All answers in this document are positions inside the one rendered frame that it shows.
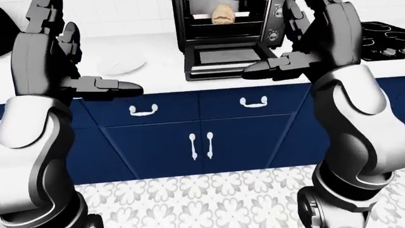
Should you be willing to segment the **white oven tray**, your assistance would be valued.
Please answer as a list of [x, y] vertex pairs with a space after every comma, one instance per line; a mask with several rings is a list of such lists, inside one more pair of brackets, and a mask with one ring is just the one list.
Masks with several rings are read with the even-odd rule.
[[[249, 16], [249, 15], [250, 15], [250, 12], [248, 12], [248, 11], [235, 12], [235, 13], [234, 13], [234, 16], [235, 16], [235, 17], [244, 17], [244, 16]], [[193, 17], [195, 20], [200, 20], [200, 19], [208, 19], [208, 18], [211, 18], [211, 15], [208, 15], [208, 14], [200, 14], [200, 15], [192, 15], [192, 17]]]

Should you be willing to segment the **blue cabinet door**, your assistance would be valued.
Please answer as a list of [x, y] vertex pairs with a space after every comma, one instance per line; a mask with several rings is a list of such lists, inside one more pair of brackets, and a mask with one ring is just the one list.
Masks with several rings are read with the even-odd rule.
[[[210, 174], [267, 168], [291, 116], [281, 114], [202, 121], [204, 171]], [[207, 156], [208, 132], [213, 133], [212, 159]]]
[[[200, 122], [160, 123], [101, 129], [138, 179], [203, 173]], [[192, 159], [189, 134], [195, 134]]]

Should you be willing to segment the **black appliance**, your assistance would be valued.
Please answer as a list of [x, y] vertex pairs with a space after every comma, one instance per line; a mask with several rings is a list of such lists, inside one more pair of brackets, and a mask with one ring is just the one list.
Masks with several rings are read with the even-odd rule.
[[20, 29], [11, 17], [0, 8], [0, 56], [12, 51]]

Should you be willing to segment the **white round plate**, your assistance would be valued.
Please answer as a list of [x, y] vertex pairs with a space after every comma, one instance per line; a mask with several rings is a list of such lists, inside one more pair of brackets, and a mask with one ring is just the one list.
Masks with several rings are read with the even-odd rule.
[[145, 63], [145, 60], [135, 59], [101, 60], [97, 64], [97, 71], [102, 75], [122, 75], [141, 68]]

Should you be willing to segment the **blue kitchen cabinet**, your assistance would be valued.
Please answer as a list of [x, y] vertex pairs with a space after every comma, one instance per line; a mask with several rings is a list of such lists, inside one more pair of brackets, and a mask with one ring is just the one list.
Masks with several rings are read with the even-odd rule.
[[309, 84], [76, 99], [70, 109], [75, 184], [314, 165], [329, 145]]

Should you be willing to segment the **black toaster oven door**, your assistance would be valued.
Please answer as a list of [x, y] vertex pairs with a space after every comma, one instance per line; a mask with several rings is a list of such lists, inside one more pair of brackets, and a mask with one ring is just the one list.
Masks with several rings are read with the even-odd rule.
[[239, 78], [248, 66], [276, 58], [262, 42], [195, 45], [185, 48], [186, 81]]

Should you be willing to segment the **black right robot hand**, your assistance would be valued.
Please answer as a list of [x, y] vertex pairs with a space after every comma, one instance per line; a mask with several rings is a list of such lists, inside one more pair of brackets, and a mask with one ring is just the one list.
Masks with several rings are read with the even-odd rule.
[[285, 0], [285, 36], [292, 52], [257, 62], [242, 72], [247, 80], [283, 81], [305, 75], [315, 83], [337, 68], [361, 61], [362, 27], [354, 6], [342, 0], [305, 0], [314, 11], [311, 22], [295, 0]]

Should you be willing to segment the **black toaster oven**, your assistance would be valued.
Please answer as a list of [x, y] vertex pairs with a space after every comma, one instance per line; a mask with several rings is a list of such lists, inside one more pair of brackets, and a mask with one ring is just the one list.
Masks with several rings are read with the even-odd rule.
[[[274, 15], [283, 9], [285, 0], [171, 0], [177, 43], [181, 53], [195, 45], [262, 42], [273, 51], [284, 41], [284, 19]], [[211, 15], [220, 5], [229, 5], [234, 12], [250, 12], [249, 16], [235, 17], [233, 24], [212, 24], [211, 18], [195, 20], [192, 15]], [[277, 31], [279, 38], [269, 41], [268, 34]]]

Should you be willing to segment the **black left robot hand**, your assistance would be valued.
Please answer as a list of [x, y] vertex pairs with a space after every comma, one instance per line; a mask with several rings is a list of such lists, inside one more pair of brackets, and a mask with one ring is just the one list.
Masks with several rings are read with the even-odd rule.
[[11, 54], [15, 94], [46, 96], [69, 106], [74, 98], [111, 101], [144, 93], [140, 85], [81, 76], [80, 31], [63, 20], [63, 0], [32, 0], [25, 32], [17, 35]]

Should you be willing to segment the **black stovetop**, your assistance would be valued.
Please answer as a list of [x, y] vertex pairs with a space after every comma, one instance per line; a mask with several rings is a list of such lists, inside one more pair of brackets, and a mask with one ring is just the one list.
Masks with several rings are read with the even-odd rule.
[[[363, 46], [361, 58], [365, 61], [405, 60], [405, 28], [383, 22], [361, 22]], [[384, 49], [395, 49], [395, 56], [387, 56]]]

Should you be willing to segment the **tan bread loaf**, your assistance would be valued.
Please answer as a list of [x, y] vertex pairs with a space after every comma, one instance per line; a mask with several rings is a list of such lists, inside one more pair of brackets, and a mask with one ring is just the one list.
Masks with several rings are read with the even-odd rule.
[[229, 5], [220, 4], [211, 14], [212, 24], [233, 24], [235, 15], [233, 9]]

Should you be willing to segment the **blue cabinet drawer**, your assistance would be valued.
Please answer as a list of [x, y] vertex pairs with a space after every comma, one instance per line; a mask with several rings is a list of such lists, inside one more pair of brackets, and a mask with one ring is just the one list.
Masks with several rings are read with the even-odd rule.
[[[201, 91], [200, 117], [217, 119], [293, 113], [308, 90], [308, 84], [290, 84]], [[261, 108], [245, 108], [239, 103], [240, 98], [246, 98], [247, 104], [257, 104], [262, 96], [267, 96], [268, 105]]]
[[[94, 121], [103, 127], [170, 123], [199, 119], [199, 107], [195, 92], [171, 92], [145, 94], [136, 98], [116, 98], [112, 101], [84, 101], [85, 108]], [[152, 104], [158, 105], [153, 115], [131, 116], [129, 106], [137, 111], [151, 111]]]

